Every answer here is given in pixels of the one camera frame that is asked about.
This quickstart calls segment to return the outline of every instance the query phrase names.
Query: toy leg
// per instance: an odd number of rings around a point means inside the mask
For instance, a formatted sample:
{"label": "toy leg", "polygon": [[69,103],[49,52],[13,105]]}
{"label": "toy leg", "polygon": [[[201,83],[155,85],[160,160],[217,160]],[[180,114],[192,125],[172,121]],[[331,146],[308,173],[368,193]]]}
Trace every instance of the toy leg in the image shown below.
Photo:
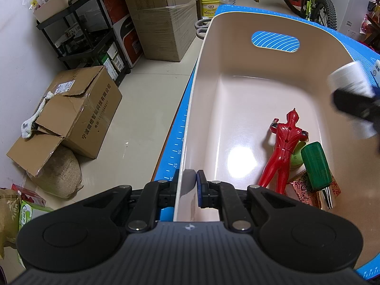
{"label": "toy leg", "polygon": [[278,167],[277,155],[275,153],[272,154],[268,163],[265,165],[263,174],[260,177],[258,185],[267,187],[269,182],[273,179],[274,174],[276,173]]}
{"label": "toy leg", "polygon": [[290,164],[284,164],[279,168],[279,174],[277,177],[277,186],[276,186],[276,192],[280,194],[284,194],[286,183],[289,179],[289,170],[290,170]]}

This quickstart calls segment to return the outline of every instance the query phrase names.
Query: toy head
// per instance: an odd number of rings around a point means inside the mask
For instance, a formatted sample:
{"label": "toy head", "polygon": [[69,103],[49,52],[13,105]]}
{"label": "toy head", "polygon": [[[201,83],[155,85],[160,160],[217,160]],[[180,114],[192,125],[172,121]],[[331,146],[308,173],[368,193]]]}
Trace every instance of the toy head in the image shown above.
{"label": "toy head", "polygon": [[299,116],[295,108],[292,111],[289,111],[288,114],[286,115],[286,121],[290,125],[295,126],[298,120],[299,120]]}

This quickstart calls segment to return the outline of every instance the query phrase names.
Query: blue cutting mat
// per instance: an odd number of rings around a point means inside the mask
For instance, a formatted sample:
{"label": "blue cutting mat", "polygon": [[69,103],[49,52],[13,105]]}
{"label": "blue cutting mat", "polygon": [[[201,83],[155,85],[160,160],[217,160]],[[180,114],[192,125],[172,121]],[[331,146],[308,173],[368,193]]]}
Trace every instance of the blue cutting mat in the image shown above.
{"label": "blue cutting mat", "polygon": [[[375,79],[373,78],[371,74],[371,68],[376,60],[380,60],[380,55],[375,53],[370,48],[367,48],[366,46],[358,43],[357,41],[350,39],[349,37],[337,31],[315,24],[314,22],[309,22],[298,17],[280,14],[280,13],[272,12],[269,10],[224,4],[218,7],[216,14],[220,14],[224,12],[251,12],[251,13],[277,15],[277,16],[292,18],[295,20],[306,22],[308,24],[313,24],[315,26],[318,26],[319,28],[326,30],[327,32],[334,35],[337,39],[339,39],[339,41],[343,43],[343,45],[346,47],[347,51],[350,53],[350,55],[352,56],[354,60],[357,60],[361,63],[364,69],[364,72],[367,75],[369,83],[374,88],[375,93],[377,95],[380,95],[379,85],[377,84],[377,82],[375,81]],[[252,42],[255,45],[259,45],[266,48],[294,51],[297,49],[295,43],[293,43],[292,46],[288,46],[288,44],[292,42],[292,39],[294,38],[291,36],[284,37],[277,33],[261,32],[259,34],[255,33],[253,35]],[[173,123],[172,130],[170,132],[165,150],[161,158],[161,162],[158,166],[155,180],[160,180],[160,179],[172,180],[174,176],[174,171],[179,167],[179,164],[181,162],[182,142],[183,142],[183,137],[184,137],[187,107],[189,105],[189,98],[190,98],[191,85],[193,83],[193,77],[194,77],[194,70],[191,74],[189,83],[186,87],[181,104],[179,106],[177,116]],[[161,213],[162,220],[172,220],[173,209],[172,208],[169,210],[168,209],[169,208],[163,209],[163,212]],[[380,273],[380,254],[377,257],[375,257],[372,261],[365,264],[363,267],[359,268],[357,272],[365,280],[370,279],[376,276],[377,274],[379,274]]]}

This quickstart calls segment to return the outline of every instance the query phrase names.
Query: black rolling cart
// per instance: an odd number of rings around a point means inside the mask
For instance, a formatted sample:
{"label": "black rolling cart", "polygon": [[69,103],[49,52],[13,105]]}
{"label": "black rolling cart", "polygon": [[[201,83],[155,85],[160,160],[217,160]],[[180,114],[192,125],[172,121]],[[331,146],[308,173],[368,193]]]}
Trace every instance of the black rolling cart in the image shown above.
{"label": "black rolling cart", "polygon": [[[100,0],[96,0],[96,2],[105,21],[106,28],[90,32],[86,27],[86,20],[83,16],[77,14],[77,10],[89,1],[69,0],[68,7],[64,10],[41,23],[37,21],[37,28],[45,35],[56,51],[58,59],[63,62],[67,69],[103,65],[102,55],[107,53],[107,49],[112,43],[115,43],[124,64],[120,72],[117,72],[117,78],[115,79],[116,85],[119,86],[124,76],[129,74],[131,70]],[[63,40],[57,39],[57,37],[52,39],[48,32],[48,30],[53,31],[55,28],[52,28],[52,25],[57,24],[59,21],[64,23],[64,27],[61,28],[65,31],[62,35]]]}

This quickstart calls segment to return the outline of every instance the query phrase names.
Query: white cylinder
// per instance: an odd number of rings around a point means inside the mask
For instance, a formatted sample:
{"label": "white cylinder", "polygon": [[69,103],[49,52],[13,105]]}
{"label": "white cylinder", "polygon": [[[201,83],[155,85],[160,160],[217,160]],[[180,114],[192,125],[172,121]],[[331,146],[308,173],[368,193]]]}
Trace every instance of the white cylinder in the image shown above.
{"label": "white cylinder", "polygon": [[[370,98],[375,96],[358,61],[350,62],[332,72],[328,77],[328,83],[332,92],[340,88]],[[376,134],[372,122],[357,118],[350,120],[356,137],[364,139]]]}

